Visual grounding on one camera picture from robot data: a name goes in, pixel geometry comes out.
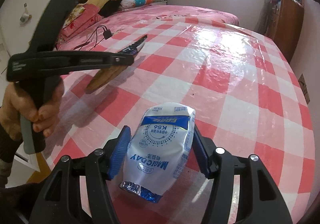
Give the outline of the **person's left hand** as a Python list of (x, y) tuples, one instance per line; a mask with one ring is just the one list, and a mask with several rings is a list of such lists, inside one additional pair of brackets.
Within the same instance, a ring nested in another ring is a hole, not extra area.
[(33, 131), (43, 133), (47, 138), (54, 132), (60, 104), (64, 94), (64, 85), (60, 81), (50, 100), (36, 108), (33, 99), (17, 84), (10, 83), (5, 89), (1, 106), (1, 125), (13, 141), (22, 139), (20, 116), (32, 123)]

